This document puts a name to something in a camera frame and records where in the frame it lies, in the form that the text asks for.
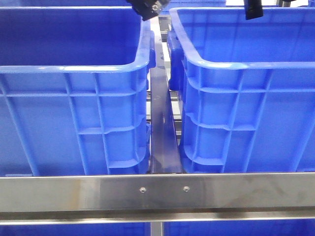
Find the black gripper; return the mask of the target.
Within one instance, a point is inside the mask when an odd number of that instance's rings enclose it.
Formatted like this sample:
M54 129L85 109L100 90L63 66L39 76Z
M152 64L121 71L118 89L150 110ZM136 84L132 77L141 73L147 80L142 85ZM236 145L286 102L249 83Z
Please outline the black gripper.
M158 16L169 5L170 0L127 0L127 2L143 21L147 21Z

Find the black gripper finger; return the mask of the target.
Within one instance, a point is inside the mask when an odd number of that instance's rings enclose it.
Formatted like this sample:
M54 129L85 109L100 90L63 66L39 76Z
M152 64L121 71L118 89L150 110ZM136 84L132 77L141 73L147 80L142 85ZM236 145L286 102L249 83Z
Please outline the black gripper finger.
M243 0L246 20L256 19L263 16L261 0Z

